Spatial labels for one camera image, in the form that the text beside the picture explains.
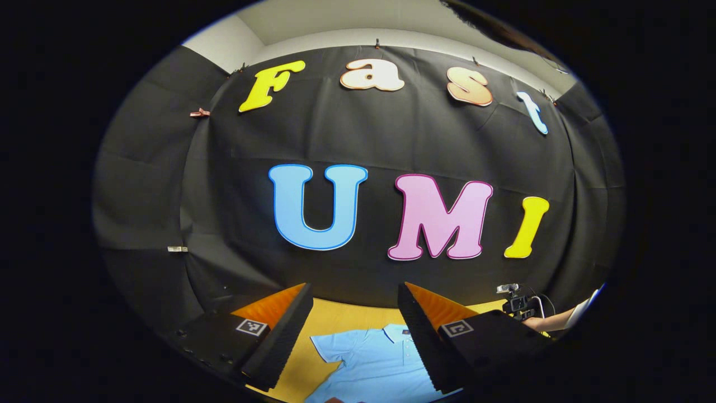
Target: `letter m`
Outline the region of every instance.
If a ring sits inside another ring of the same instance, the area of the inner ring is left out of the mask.
[[[388,249],[393,260],[415,260],[422,256],[417,246],[420,230],[430,256],[437,257],[457,232],[455,243],[447,249],[452,259],[471,259],[482,252],[480,236],[483,231],[485,209],[492,196],[492,186],[470,181],[448,211],[435,180],[427,175],[398,176],[397,187],[405,198],[398,243]]]

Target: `yellow table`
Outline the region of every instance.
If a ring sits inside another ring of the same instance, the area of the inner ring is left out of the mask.
[[[494,309],[501,310],[504,302],[505,300],[497,300],[469,305],[468,308],[480,313]],[[340,364],[339,362],[325,363],[316,352],[309,339],[310,336],[356,329],[380,329],[389,323],[405,324],[399,310],[371,308],[314,298],[313,309],[296,340],[296,345],[286,362],[284,371],[281,372],[276,387],[267,393],[252,389],[284,402],[303,402]]]

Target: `light blue shirt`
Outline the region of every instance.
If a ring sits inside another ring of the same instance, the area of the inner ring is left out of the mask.
[[[458,392],[435,390],[406,325],[312,336],[311,341],[325,362],[341,364],[306,403],[332,397],[345,403],[427,403]]]

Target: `white wall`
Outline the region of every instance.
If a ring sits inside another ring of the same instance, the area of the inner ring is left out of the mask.
[[[451,39],[423,34],[421,32],[403,31],[401,29],[338,29],[336,31],[309,34],[263,47],[252,59],[251,64],[254,65],[258,62],[263,62],[264,60],[273,59],[285,54],[322,47],[349,46],[358,44],[369,46],[375,45],[376,38],[380,39],[380,44],[382,46],[401,46],[432,50],[433,52],[440,52],[461,57],[465,60],[470,60],[471,62],[473,61],[474,56],[481,65],[485,65],[486,67],[510,75],[537,90],[542,90],[544,88],[549,95],[555,98],[559,98],[559,96],[562,95],[562,93],[560,93],[557,89],[553,88],[539,77],[522,67],[497,56],[496,54],[470,46],[469,44],[453,41]]]
[[[263,42],[236,14],[199,31],[183,45],[227,72],[241,68],[242,63],[253,64],[251,60],[263,49]]]
[[[481,65],[510,75],[537,90],[544,89],[552,97],[559,98],[562,95],[561,91],[531,72],[484,49],[452,39],[401,29],[338,29],[264,46],[241,18],[232,14],[197,33],[188,39],[184,46],[203,55],[227,72],[232,72],[244,62],[254,65],[285,54],[322,47],[373,45],[376,38],[380,38],[380,44],[384,46],[431,50],[470,61],[474,56]]]

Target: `black foam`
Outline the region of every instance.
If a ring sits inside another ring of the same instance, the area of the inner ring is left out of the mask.
[[[313,293],[311,284],[307,283],[286,309],[275,329],[241,367],[241,371],[249,378],[247,384],[264,392],[276,386],[312,308]]]
[[[212,310],[167,332],[165,338],[176,343],[186,356],[243,384],[245,379],[238,369],[271,332],[268,325],[254,334],[239,331],[244,321],[240,316]]]
[[[465,365],[441,340],[430,320],[405,284],[398,285],[398,309],[435,390],[443,394],[465,385]]]
[[[446,323],[439,327],[438,333],[445,340],[445,345],[454,349],[464,365],[471,367],[481,379],[490,372],[497,371],[506,372],[506,376],[514,376],[516,369],[521,368],[536,352],[552,343],[550,338],[542,336],[501,310],[491,310],[453,324],[466,324],[472,330],[451,337],[445,330],[451,324]]]

